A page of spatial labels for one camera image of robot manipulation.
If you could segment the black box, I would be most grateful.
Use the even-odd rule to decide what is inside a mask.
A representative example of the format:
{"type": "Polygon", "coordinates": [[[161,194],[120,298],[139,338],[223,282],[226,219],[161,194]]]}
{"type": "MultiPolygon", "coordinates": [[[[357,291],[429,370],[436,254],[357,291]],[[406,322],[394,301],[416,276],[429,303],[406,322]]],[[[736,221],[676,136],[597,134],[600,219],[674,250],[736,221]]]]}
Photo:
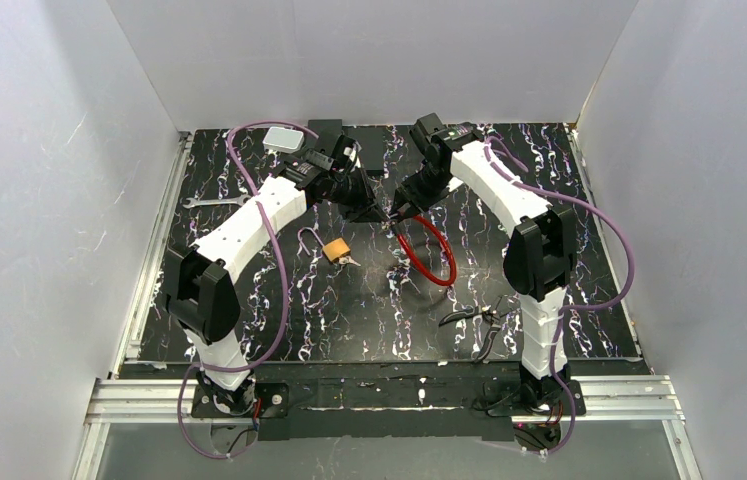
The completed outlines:
{"type": "Polygon", "coordinates": [[[361,166],[371,178],[384,178],[386,174],[384,132],[382,127],[376,126],[357,126],[349,130],[350,137],[361,147],[361,166]]]}
{"type": "Polygon", "coordinates": [[[312,119],[307,122],[307,128],[317,135],[324,133],[339,135],[343,133],[343,121],[341,119],[312,119]]]}

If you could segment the black pliers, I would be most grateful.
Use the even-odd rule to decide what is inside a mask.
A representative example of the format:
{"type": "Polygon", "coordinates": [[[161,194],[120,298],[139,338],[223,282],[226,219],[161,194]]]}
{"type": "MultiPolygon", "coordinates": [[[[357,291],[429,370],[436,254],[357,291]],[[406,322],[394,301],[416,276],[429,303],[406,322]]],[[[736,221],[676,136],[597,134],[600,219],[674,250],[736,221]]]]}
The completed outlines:
{"type": "Polygon", "coordinates": [[[438,322],[438,327],[444,327],[449,324],[457,323],[462,320],[480,319],[480,325],[485,328],[480,348],[472,357],[471,362],[480,364],[488,359],[492,351],[493,344],[502,330],[503,321],[509,312],[501,313],[499,307],[506,295],[500,295],[493,305],[485,306],[468,306],[446,314],[438,322]]]}

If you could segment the silver key bunch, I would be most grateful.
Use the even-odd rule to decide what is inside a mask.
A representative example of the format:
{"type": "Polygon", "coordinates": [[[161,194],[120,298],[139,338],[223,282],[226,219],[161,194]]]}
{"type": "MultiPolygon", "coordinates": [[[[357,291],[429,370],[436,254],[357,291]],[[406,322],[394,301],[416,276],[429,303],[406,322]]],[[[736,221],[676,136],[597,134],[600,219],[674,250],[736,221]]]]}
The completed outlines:
{"type": "Polygon", "coordinates": [[[346,256],[340,257],[340,258],[338,259],[338,264],[339,264],[339,265],[356,265],[356,266],[359,266],[359,263],[358,263],[357,261],[355,261],[355,260],[354,260],[354,259],[353,259],[353,258],[352,258],[351,256],[349,256],[349,255],[346,255],[346,256]]]}

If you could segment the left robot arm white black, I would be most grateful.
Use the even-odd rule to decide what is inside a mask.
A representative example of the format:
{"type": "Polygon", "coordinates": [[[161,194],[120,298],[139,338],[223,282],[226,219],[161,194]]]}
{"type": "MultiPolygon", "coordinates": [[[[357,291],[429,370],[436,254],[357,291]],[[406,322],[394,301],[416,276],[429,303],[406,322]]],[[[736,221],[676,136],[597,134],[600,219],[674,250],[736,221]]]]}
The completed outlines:
{"type": "Polygon", "coordinates": [[[236,333],[241,307],[235,286],[254,256],[314,205],[338,206],[348,223],[383,223],[387,215],[376,200],[358,158],[358,143],[323,132],[313,145],[282,156],[278,168],[217,229],[190,247],[171,247],[164,258],[162,306],[196,348],[199,368],[219,392],[242,394],[252,370],[277,348],[247,361],[236,333]]]}

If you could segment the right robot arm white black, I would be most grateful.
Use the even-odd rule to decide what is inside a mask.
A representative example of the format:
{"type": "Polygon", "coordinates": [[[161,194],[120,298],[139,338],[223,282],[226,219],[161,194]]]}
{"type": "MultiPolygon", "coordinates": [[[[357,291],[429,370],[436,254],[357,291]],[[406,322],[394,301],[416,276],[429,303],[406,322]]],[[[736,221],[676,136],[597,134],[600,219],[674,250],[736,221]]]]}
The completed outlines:
{"type": "Polygon", "coordinates": [[[572,208],[553,206],[520,186],[470,124],[447,127],[430,113],[409,133],[423,156],[422,166],[396,188],[390,220],[398,223],[426,212],[452,192],[454,181],[486,204],[509,236],[503,272],[521,307],[520,398],[533,405],[556,401],[569,380],[561,309],[576,263],[572,208]]]}

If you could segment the red cable bike lock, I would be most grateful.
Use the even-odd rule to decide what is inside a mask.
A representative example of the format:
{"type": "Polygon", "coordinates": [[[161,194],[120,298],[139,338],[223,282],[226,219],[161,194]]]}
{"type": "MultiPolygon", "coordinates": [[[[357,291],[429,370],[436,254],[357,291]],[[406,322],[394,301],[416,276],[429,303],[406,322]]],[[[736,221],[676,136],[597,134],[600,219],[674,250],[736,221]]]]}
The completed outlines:
{"type": "Polygon", "coordinates": [[[448,239],[432,221],[423,216],[414,216],[410,222],[422,227],[426,236],[425,244],[414,242],[402,223],[390,221],[385,229],[392,234],[410,265],[420,275],[441,288],[453,287],[458,277],[458,266],[448,239]]]}

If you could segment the brass padlock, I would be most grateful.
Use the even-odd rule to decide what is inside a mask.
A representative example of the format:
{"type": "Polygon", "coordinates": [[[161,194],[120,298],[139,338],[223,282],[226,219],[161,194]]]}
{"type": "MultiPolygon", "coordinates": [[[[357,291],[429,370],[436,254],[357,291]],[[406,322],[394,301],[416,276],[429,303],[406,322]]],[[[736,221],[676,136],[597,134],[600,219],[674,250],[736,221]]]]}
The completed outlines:
{"type": "Polygon", "coordinates": [[[330,241],[329,243],[324,243],[313,228],[303,227],[298,230],[297,239],[301,248],[303,249],[303,252],[308,256],[313,255],[313,250],[310,249],[305,243],[306,236],[311,237],[317,243],[317,245],[321,249],[322,254],[330,263],[338,264],[338,259],[340,257],[346,255],[351,256],[351,249],[343,238],[337,238],[330,241]]]}

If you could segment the silver open-end wrench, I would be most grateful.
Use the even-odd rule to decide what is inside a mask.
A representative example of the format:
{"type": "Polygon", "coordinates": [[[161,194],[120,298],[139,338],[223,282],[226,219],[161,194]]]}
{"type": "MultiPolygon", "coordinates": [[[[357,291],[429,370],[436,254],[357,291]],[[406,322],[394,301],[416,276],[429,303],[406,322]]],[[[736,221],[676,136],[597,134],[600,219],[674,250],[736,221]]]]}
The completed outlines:
{"type": "Polygon", "coordinates": [[[251,196],[246,195],[246,194],[240,195],[238,197],[233,197],[233,198],[210,199],[210,200],[189,197],[189,198],[186,198],[182,202],[182,207],[185,209],[193,209],[193,208],[213,207],[213,206],[222,206],[222,205],[242,206],[250,198],[251,196]]]}

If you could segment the black box left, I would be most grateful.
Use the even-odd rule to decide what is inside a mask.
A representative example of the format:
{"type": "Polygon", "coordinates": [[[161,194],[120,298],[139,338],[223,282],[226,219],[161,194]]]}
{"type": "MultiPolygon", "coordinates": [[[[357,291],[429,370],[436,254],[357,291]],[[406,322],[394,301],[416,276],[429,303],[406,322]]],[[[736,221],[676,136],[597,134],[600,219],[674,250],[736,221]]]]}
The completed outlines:
{"type": "Polygon", "coordinates": [[[339,135],[343,133],[343,121],[341,119],[312,119],[307,122],[307,128],[317,135],[324,133],[339,135]]]}

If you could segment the black box right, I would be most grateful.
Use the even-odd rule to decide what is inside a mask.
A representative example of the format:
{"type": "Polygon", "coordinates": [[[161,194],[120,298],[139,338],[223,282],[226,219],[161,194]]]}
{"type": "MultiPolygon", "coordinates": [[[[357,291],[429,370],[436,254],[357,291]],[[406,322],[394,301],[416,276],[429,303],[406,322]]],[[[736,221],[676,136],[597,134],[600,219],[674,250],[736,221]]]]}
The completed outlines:
{"type": "Polygon", "coordinates": [[[386,174],[384,132],[382,127],[376,126],[357,126],[349,130],[350,137],[361,147],[361,166],[371,178],[384,178],[386,174]]]}

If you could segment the white rectangular box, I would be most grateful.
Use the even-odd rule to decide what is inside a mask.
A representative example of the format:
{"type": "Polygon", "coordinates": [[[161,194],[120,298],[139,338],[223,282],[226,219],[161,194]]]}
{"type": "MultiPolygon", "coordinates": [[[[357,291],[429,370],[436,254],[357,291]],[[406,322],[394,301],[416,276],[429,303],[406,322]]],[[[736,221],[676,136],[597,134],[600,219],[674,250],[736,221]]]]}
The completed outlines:
{"type": "Polygon", "coordinates": [[[303,131],[278,125],[270,126],[263,138],[266,150],[287,154],[299,151],[304,142],[303,131]]]}

